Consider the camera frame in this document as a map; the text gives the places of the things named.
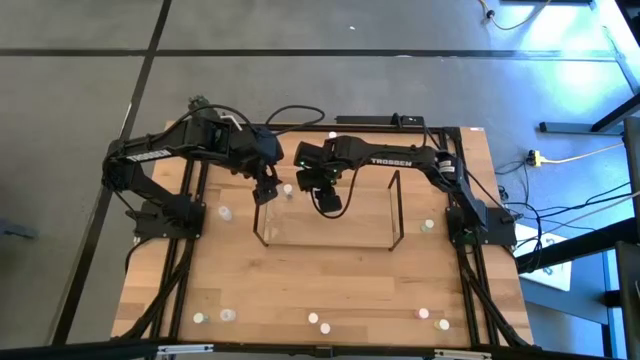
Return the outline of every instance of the small white object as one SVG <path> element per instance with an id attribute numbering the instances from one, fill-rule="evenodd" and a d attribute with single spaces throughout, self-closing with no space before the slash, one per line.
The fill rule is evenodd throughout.
<path id="1" fill-rule="evenodd" d="M 322 325 L 320 325 L 320 332 L 322 335 L 327 335 L 331 332 L 331 326 L 327 323 L 322 323 Z"/>
<path id="2" fill-rule="evenodd" d="M 316 314 L 316 313 L 309 314 L 309 323 L 315 324 L 315 323 L 318 322 L 318 320 L 319 320 L 318 314 Z"/>
<path id="3" fill-rule="evenodd" d="M 293 186 L 291 186 L 291 184 L 285 184 L 282 189 L 284 190 L 284 194 L 287 197 L 292 197 L 293 196 Z"/>
<path id="4" fill-rule="evenodd" d="M 195 313 L 193 315 L 193 322 L 196 324 L 202 324 L 204 322 L 207 322 L 209 320 L 209 317 L 203 313 Z"/>
<path id="5" fill-rule="evenodd" d="M 445 319 L 436 321 L 435 325 L 438 330 L 449 330 L 449 322 Z"/>
<path id="6" fill-rule="evenodd" d="M 416 310 L 416 317 L 418 319 L 421 319 L 421 320 L 428 319 L 429 318 L 429 310 L 427 310 L 425 308 L 420 308 L 420 309 Z"/>
<path id="7" fill-rule="evenodd" d="M 220 311 L 220 320 L 230 322 L 236 319 L 236 311 L 231 309 L 222 309 Z"/>
<path id="8" fill-rule="evenodd" d="M 229 210 L 228 207 L 220 206 L 218 208 L 218 214 L 220 214 L 220 217 L 222 217 L 225 221 L 231 221 L 231 218 L 232 218 L 231 210 Z"/>

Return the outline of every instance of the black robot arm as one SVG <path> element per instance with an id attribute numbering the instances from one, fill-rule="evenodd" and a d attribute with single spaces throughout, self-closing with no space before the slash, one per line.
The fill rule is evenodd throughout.
<path id="1" fill-rule="evenodd" d="M 256 180 L 253 196 L 261 205 L 277 196 L 280 183 L 274 165 L 283 158 L 278 139 L 265 127 L 241 127 L 235 118 L 219 116 L 203 97 L 191 99 L 189 112 L 167 130 L 109 145 L 103 161 L 104 186 L 115 192 L 132 191 L 146 201 L 136 220 L 136 236 L 196 237 L 204 209 L 190 196 L 172 194 L 147 177 L 141 164 L 174 156 L 206 161 Z"/>
<path id="2" fill-rule="evenodd" d="M 344 170 L 364 165 L 413 168 L 425 174 L 431 184 L 451 194 L 460 206 L 467 229 L 487 230 L 487 207 L 474 198 L 464 177 L 462 160 L 431 147 L 369 144 L 353 136 L 327 139 L 322 147 L 305 142 L 298 145 L 294 165 L 300 190 L 313 193 L 323 212 L 342 208 L 333 186 Z"/>

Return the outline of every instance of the black metal frame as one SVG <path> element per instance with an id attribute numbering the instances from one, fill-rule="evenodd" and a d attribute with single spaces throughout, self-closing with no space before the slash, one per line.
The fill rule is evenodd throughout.
<path id="1" fill-rule="evenodd" d="M 595 124 L 575 124 L 558 122 L 541 122 L 540 132 L 556 134 L 582 134 L 582 135 L 622 135 L 624 128 L 618 125 L 625 118 L 640 110 L 640 94 L 634 95 L 624 104 L 614 109 L 611 113 L 600 119 Z"/>
<path id="2" fill-rule="evenodd" d="M 277 131 L 286 128 L 287 125 L 282 124 L 273 124 L 270 125 L 271 130 Z M 301 131 L 313 131 L 313 132 L 326 132 L 326 131 L 342 131 L 342 132 L 396 132 L 396 133 L 422 133 L 422 128 L 418 126 L 407 127 L 404 126 L 402 128 L 397 128 L 394 126 L 381 126 L 381 125 L 316 125 L 311 126 L 306 129 L 301 129 Z M 453 141 L 455 145 L 456 155 L 464 160 L 464 151 L 461 143 L 461 136 L 459 128 L 433 128 L 431 129 L 432 133 L 438 136 L 440 146 L 443 149 L 446 149 L 447 146 L 447 135 L 450 136 L 450 140 Z M 191 178 L 191 166 L 187 164 L 185 168 L 185 174 L 183 177 L 183 185 L 188 188 L 188 183 Z M 202 201 L 203 193 L 204 193 L 204 185 L 206 183 L 207 177 L 207 164 L 203 164 L 200 170 L 200 175 L 198 179 L 197 193 L 195 195 L 197 201 Z M 453 199 L 449 197 L 450 206 L 454 206 Z M 185 246 L 193 247 L 195 246 L 195 239 L 188 239 Z M 287 344 L 235 344 L 235 343 L 214 343 L 214 344 L 206 344 L 207 351 L 216 351 L 216 352 L 247 352 L 247 353 L 282 353 L 282 354 L 306 354 L 312 355 L 316 357 L 332 357 L 338 355 L 389 355 L 389 356 L 420 356 L 424 358 L 433 358 L 436 356 L 446 356 L 449 351 L 471 351 L 472 353 L 483 352 L 485 355 L 491 354 L 496 359 L 539 359 L 541 357 L 549 358 L 549 359 L 583 359 L 587 357 L 572 355 L 572 354 L 561 354 L 561 353 L 553 353 L 553 352 L 543 352 L 539 348 L 529 347 L 529 348 L 505 348 L 499 346 L 499 338 L 497 335 L 497 326 L 492 321 L 492 317 L 489 315 L 490 309 L 485 308 L 485 319 L 489 334 L 489 342 L 490 344 L 483 345 L 480 342 L 479 331 L 478 331 L 478 322 L 475 316 L 475 303 L 472 295 L 472 290 L 470 288 L 470 284 L 472 286 L 480 286 L 484 290 L 484 295 L 487 296 L 489 293 L 488 279 L 486 276 L 486 268 L 484 264 L 484 259 L 482 256 L 482 246 L 480 244 L 472 245 L 473 247 L 473 255 L 476 260 L 477 274 L 478 274 L 478 282 L 473 284 L 469 281 L 468 275 L 463 276 L 465 273 L 465 266 L 469 267 L 467 262 L 467 254 L 465 252 L 464 246 L 458 246 L 456 248 L 458 262 L 460 264 L 460 278 L 461 285 L 463 289 L 463 299 L 465 303 L 465 311 L 467 316 L 467 324 L 469 329 L 469 339 L 471 346 L 469 348 L 461 348 L 461 349 L 442 349 L 442 348 L 430 348 L 430 347 L 380 347 L 380 346 L 318 346 L 318 345 L 287 345 Z M 165 261 L 165 271 L 169 271 L 170 261 L 169 257 L 175 258 L 175 252 L 168 251 L 166 255 L 167 259 Z M 181 342 L 177 340 L 177 334 L 179 330 L 180 316 L 182 313 L 182 307 L 184 305 L 185 298 L 185 290 L 186 290 L 186 282 L 188 278 L 185 275 L 180 280 L 180 285 L 178 285 L 177 294 L 175 297 L 174 308 L 172 312 L 172 319 L 170 325 L 170 333 L 168 338 L 150 338 L 146 340 L 139 341 L 128 341 L 128 340 L 119 340 L 115 339 L 109 342 L 101 342 L 101 343 L 90 343 L 90 344 L 78 344 L 78 345 L 67 345 L 64 347 L 44 347 L 44 348 L 27 348 L 27 349 L 17 349 L 17 350 L 8 350 L 8 351 L 0 351 L 0 356 L 3 358 L 24 358 L 25 354 L 30 354 L 33 356 L 38 356 L 39 358 L 70 358 L 72 355 L 75 355 L 77 352 L 86 354 L 89 352 L 92 358 L 113 358 L 114 356 L 129 356 L 129 354 L 135 354 L 136 356 L 146 356 L 147 358 L 152 357 L 153 355 L 158 354 L 157 346 L 160 345 L 175 345 L 175 344 L 191 344 L 189 342 Z"/>
<path id="3" fill-rule="evenodd" d="M 404 214 L 402 212 L 402 186 L 400 185 L 400 170 L 396 170 L 393 172 L 393 176 L 391 177 L 391 181 L 389 182 L 389 186 L 387 189 L 391 191 L 391 187 L 393 184 L 396 184 L 396 191 L 398 194 L 398 230 L 400 231 L 400 236 L 397 239 L 393 240 L 393 245 L 389 248 L 389 251 L 393 251 L 400 241 L 404 239 Z"/>

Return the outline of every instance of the wooden table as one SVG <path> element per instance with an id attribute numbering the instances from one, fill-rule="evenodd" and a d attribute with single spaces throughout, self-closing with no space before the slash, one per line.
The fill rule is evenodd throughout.
<path id="1" fill-rule="evenodd" d="M 410 145 L 422 141 L 419 134 L 349 135 L 371 143 Z M 464 128 L 462 135 L 469 170 L 498 198 L 484 131 Z M 285 158 L 277 170 L 284 183 L 296 183 L 292 162 L 298 143 L 320 145 L 326 136 L 324 132 L 293 132 L 281 137 Z M 158 161 L 153 179 L 177 193 L 183 169 L 182 159 Z M 377 197 L 367 195 L 386 190 L 395 170 L 368 166 L 358 174 L 347 215 L 357 219 L 359 226 L 367 227 L 368 233 L 388 231 L 388 208 L 380 205 Z M 431 186 L 422 173 L 400 171 L 405 238 L 395 251 L 389 252 L 375 248 L 354 227 L 342 234 L 327 228 L 320 215 L 307 215 L 315 211 L 310 202 L 305 207 L 296 205 L 304 213 L 301 217 L 308 218 L 308 227 L 295 231 L 298 245 L 266 248 L 252 233 L 253 181 L 212 167 L 204 197 L 206 223 L 196 242 L 179 338 L 202 342 L 469 346 L 457 260 L 447 237 L 447 196 Z M 192 192 L 197 174 L 196 169 Z M 341 194 L 347 193 L 352 172 L 344 175 L 337 188 Z M 491 203 L 475 184 L 472 189 L 476 197 Z M 226 222 L 218 215 L 220 205 L 231 209 L 232 221 Z M 425 219 L 435 221 L 429 233 L 420 229 Z M 327 242 L 340 246 L 300 246 L 309 237 L 305 234 L 312 233 L 330 234 Z M 113 335 L 128 330 L 155 296 L 166 249 L 167 241 L 157 240 L 133 255 Z M 483 250 L 495 303 L 520 336 L 532 342 L 513 259 L 501 247 L 484 246 Z M 414 311 L 422 307 L 431 312 L 428 320 L 414 316 Z M 236 310 L 236 321 L 220 320 L 219 313 L 224 308 Z M 171 309 L 170 299 L 162 334 L 168 332 Z M 196 312 L 208 315 L 209 322 L 195 324 L 192 317 Z M 310 312 L 316 312 L 320 322 L 331 325 L 329 335 L 321 335 L 317 325 L 308 324 Z M 476 314 L 481 340 L 487 343 L 482 306 L 477 299 Z M 434 327 L 434 321 L 442 318 L 449 320 L 450 330 Z"/>

